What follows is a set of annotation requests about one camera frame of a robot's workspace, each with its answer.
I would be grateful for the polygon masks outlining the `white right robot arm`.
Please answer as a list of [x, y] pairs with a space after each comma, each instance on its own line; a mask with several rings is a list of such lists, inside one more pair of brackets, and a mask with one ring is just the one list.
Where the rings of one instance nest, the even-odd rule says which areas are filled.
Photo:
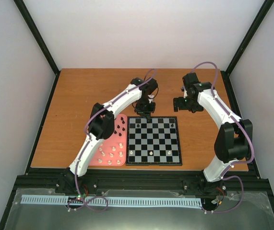
[[192, 113], [203, 110], [211, 116], [218, 128], [214, 143], [215, 156], [200, 173], [197, 189], [208, 195], [221, 184], [226, 172], [243, 159], [251, 160], [253, 149], [253, 125], [223, 102], [210, 82], [200, 82], [196, 73], [188, 73], [182, 78], [184, 95], [173, 99], [174, 111], [188, 110]]

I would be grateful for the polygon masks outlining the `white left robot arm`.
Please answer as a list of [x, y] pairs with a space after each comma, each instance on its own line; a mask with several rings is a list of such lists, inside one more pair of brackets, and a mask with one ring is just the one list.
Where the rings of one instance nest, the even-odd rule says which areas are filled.
[[115, 131], [115, 118], [130, 104], [140, 99], [149, 100], [148, 95], [158, 88], [158, 83], [150, 77], [147, 80], [134, 78], [130, 84], [113, 99], [106, 103], [96, 103], [90, 118], [85, 125], [86, 134], [74, 161], [63, 172], [66, 187], [73, 193], [80, 192], [83, 187], [81, 176], [87, 168], [96, 150]]

